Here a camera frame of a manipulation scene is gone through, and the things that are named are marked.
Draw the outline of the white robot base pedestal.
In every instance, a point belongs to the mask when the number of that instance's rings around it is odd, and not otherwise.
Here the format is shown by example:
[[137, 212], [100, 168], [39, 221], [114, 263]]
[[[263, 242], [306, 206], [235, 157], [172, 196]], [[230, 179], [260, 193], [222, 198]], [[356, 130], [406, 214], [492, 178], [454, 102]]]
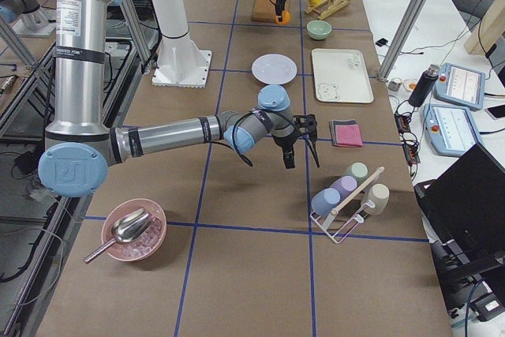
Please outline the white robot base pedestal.
[[211, 51], [192, 41], [183, 0], [151, 0], [162, 40], [152, 83], [157, 86], [203, 88]]

